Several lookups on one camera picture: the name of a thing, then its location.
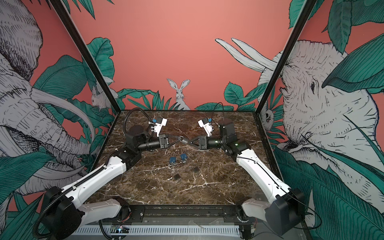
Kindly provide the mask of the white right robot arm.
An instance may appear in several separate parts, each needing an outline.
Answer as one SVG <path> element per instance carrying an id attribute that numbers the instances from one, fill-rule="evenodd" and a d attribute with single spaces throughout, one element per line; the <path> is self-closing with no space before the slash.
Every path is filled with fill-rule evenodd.
<path id="1" fill-rule="evenodd" d="M 210 120 L 200 120 L 199 126 L 205 129 L 206 135 L 191 140 L 183 138 L 182 143 L 199 150 L 222 149 L 252 177 L 268 199 L 267 202 L 254 199 L 243 202 L 241 209 L 246 217 L 266 221 L 279 236 L 304 220 L 304 193 L 279 179 L 260 160 L 252 147 L 245 140 L 238 138 L 235 125 L 230 119 L 219 121 L 218 137 L 212 135 L 213 126 Z"/>

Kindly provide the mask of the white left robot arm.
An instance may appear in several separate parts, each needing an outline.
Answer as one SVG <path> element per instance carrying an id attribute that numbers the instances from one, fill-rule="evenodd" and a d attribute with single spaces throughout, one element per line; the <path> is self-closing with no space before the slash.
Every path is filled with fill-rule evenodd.
<path id="1" fill-rule="evenodd" d="M 111 180 L 130 170 L 142 159 L 144 151 L 167 149 L 171 135 L 148 134 L 136 125 L 126 133 L 120 149 L 110 154 L 107 161 L 83 178 L 63 188 L 53 187 L 45 195 L 42 210 L 33 226 L 33 236 L 44 239 L 54 236 L 63 240 L 79 227 L 104 219 L 126 222 L 132 218 L 130 204 L 121 197 L 87 204 L 87 200 Z"/>

